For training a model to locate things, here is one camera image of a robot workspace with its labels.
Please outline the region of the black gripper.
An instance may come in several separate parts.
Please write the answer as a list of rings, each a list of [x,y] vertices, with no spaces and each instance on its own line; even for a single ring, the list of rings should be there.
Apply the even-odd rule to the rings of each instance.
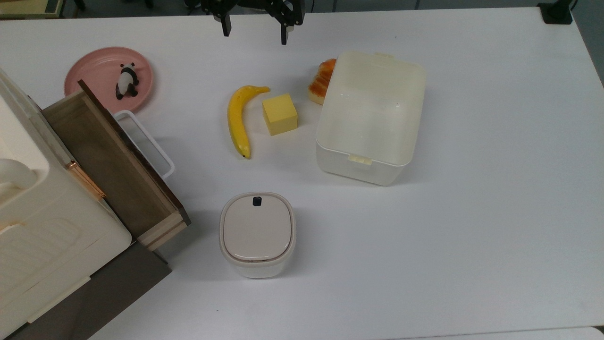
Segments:
[[[221,25],[223,35],[228,37],[232,24],[229,17],[235,7],[260,9],[280,22],[281,44],[287,45],[288,35],[294,26],[301,26],[305,16],[304,0],[203,0],[202,11],[212,13]]]

